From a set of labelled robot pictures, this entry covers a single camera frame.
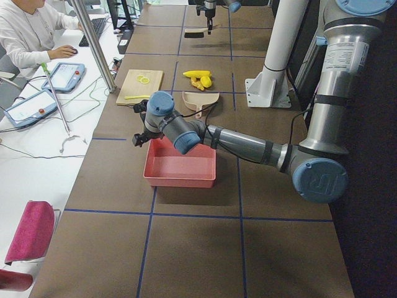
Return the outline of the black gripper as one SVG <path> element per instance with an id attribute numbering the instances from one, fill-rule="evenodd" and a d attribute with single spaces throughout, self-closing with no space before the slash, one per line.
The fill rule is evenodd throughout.
<path id="1" fill-rule="evenodd" d="M 155 129 L 154 131 L 150 130 L 149 128 L 145 127 L 144 131 L 141 134 L 136 133 L 132 138 L 132 142 L 135 147 L 141 147 L 143 142 L 148 142 L 151 139 L 162 139 L 164 134 L 159 129 Z"/>
<path id="2" fill-rule="evenodd" d="M 213 30 L 213 20 L 216 13 L 216 0 L 204 0 L 203 1 L 205 17 L 207 18 L 207 29 L 208 34 L 211 34 Z"/>

